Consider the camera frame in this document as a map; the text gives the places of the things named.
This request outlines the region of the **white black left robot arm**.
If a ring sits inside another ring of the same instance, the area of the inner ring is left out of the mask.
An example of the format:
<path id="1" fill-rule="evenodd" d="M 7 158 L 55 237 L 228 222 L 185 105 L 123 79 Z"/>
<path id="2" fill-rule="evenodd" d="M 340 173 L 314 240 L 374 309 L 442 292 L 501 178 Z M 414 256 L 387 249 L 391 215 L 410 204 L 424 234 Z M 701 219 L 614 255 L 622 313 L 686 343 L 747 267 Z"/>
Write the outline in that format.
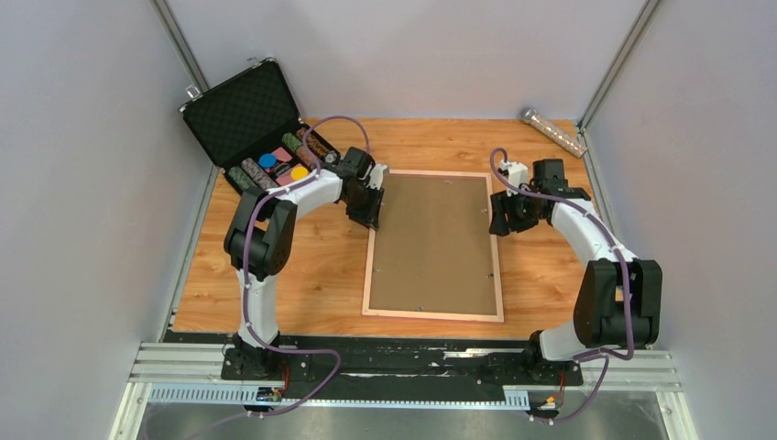
<path id="1" fill-rule="evenodd" d="M 378 229 L 388 169 L 366 151 L 350 148 L 334 163 L 315 162 L 307 176 L 288 185 L 243 192 L 224 250 L 242 287 L 235 351 L 256 377 L 268 379 L 279 371 L 277 286 L 298 220 L 327 204 L 344 203 L 351 221 Z"/>

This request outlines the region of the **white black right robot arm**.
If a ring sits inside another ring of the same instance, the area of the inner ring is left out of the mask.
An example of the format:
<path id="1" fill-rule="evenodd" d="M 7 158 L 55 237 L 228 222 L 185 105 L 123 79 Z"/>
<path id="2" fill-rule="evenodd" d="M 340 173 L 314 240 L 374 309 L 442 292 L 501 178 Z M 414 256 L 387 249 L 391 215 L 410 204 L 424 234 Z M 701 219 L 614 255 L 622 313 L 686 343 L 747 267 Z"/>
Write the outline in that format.
<path id="1" fill-rule="evenodd" d="M 527 377 L 546 382 L 565 361 L 629 360 L 637 347 L 654 343 L 662 299 L 658 262 L 639 258 L 615 237 L 587 191 L 569 184 L 562 160 L 527 167 L 490 158 L 489 165 L 505 186 L 490 197 L 490 234 L 506 237 L 546 222 L 585 268 L 571 320 L 533 335 L 535 349 L 523 358 Z"/>

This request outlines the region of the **yellow poker chip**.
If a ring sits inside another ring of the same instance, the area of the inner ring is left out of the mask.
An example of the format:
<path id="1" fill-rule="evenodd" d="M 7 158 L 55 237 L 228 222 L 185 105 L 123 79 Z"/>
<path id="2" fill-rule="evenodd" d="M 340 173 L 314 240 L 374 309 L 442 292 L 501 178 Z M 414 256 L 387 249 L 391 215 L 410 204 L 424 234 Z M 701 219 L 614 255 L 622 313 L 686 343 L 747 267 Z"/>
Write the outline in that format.
<path id="1" fill-rule="evenodd" d="M 307 177 L 309 173 L 309 170 L 303 166 L 297 166 L 290 171 L 290 177 L 295 182 Z"/>

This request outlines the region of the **glittery silver tube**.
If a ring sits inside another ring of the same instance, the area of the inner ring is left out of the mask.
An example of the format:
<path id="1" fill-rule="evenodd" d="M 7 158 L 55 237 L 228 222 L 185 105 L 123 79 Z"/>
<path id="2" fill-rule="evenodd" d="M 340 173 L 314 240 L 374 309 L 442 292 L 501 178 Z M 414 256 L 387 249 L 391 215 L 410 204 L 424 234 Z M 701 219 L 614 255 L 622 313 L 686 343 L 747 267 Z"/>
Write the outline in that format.
<path id="1" fill-rule="evenodd" d="M 535 128 L 553 143 L 581 159 L 587 153 L 587 147 L 580 143 L 576 137 L 566 133 L 552 121 L 543 118 L 533 107 L 524 107 L 520 110 L 519 119 Z"/>

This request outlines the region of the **blue poker chip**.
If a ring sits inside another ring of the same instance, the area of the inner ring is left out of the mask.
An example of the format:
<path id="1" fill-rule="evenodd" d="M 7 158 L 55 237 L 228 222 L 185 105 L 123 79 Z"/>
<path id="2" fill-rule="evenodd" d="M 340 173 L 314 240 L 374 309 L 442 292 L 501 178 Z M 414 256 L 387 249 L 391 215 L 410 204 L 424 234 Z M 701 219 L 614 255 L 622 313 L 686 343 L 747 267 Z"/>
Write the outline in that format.
<path id="1" fill-rule="evenodd" d="M 258 158 L 257 163 L 263 169 L 271 169 L 278 163 L 278 159 L 274 154 L 266 153 Z"/>

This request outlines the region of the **black poker chip case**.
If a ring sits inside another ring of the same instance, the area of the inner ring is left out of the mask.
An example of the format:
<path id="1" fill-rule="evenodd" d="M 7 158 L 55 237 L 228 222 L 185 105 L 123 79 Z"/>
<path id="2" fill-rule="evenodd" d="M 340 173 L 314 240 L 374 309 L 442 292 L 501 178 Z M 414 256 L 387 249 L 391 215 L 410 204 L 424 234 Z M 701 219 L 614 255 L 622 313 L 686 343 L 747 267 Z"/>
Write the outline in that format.
<path id="1" fill-rule="evenodd" d="M 342 153 L 318 133 L 308 136 L 308 153 L 300 148 L 309 128 L 302 118 L 279 63 L 265 58 L 216 85 L 179 112 L 214 166 L 236 193 L 249 187 L 271 189 L 293 182 L 290 171 L 312 171 L 313 160 L 336 163 Z M 258 158 L 274 154 L 278 163 L 261 168 Z"/>

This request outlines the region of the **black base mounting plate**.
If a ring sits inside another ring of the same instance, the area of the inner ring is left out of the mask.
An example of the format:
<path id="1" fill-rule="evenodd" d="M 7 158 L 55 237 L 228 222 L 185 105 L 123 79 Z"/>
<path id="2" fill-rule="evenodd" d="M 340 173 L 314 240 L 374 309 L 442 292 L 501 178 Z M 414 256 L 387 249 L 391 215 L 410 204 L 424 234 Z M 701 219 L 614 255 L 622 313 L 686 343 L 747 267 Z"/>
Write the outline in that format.
<path id="1" fill-rule="evenodd" d="M 239 356 L 236 335 L 170 332 L 168 343 L 216 350 L 216 377 L 256 383 L 257 398 L 271 393 L 298 400 L 356 402 L 495 402 L 507 386 L 555 388 L 583 384 L 584 362 L 545 361 L 527 340 L 282 335 L 268 369 Z"/>

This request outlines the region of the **aluminium enclosure post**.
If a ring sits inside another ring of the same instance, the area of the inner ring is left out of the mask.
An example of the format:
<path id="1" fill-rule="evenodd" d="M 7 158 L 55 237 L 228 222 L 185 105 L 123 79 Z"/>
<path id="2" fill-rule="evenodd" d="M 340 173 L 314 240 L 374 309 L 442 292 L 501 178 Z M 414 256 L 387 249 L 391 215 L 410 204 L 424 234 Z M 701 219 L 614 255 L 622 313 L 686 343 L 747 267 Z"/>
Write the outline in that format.
<path id="1" fill-rule="evenodd" d="M 586 132 L 594 123 L 601 107 L 604 105 L 610 90 L 615 85 L 621 71 L 626 66 L 632 52 L 637 48 L 643 34 L 651 25 L 654 16 L 662 6 L 662 0 L 644 1 L 639 13 L 634 19 L 627 32 L 626 37 L 621 42 L 618 50 L 610 62 L 607 71 L 600 81 L 596 91 L 578 120 L 577 128 L 581 133 Z"/>
<path id="2" fill-rule="evenodd" d="M 183 66 L 191 79 L 191 85 L 186 88 L 186 94 L 192 100 L 199 98 L 203 92 L 210 89 L 202 68 L 196 60 L 192 48 L 186 39 L 183 29 L 167 0 L 151 0 L 159 20 L 171 39 L 171 42 L 181 59 Z"/>

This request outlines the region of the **aluminium front rail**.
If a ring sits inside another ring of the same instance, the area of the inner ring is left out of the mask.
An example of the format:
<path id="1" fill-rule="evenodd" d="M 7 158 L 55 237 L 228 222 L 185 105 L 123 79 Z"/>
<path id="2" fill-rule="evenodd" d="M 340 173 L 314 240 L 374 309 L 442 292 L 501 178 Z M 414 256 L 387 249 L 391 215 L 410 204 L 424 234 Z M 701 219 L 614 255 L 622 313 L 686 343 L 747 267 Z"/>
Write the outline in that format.
<path id="1" fill-rule="evenodd" d="M 130 372 L 111 436 L 141 432 L 150 402 L 367 408 L 515 410 L 535 422 L 569 423 L 616 393 L 650 392 L 663 431 L 695 439 L 670 354 L 639 349 L 628 360 L 531 359 L 525 340 L 285 335 L 262 370 L 221 334 L 144 343 Z"/>

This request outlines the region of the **left aluminium enclosure post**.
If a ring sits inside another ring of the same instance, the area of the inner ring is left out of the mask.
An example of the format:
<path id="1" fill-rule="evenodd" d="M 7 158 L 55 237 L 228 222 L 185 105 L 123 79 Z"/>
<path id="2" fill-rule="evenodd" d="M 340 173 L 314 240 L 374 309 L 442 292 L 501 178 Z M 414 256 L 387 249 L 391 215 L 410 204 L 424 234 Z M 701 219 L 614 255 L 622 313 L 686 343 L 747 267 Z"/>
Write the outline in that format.
<path id="1" fill-rule="evenodd" d="M 151 0 L 159 20 L 171 39 L 171 42 L 181 59 L 183 66 L 191 79 L 191 85 L 186 88 L 186 94 L 192 100 L 199 98 L 203 92 L 210 89 L 202 68 L 196 60 L 192 48 L 186 39 L 183 29 L 167 0 Z"/>

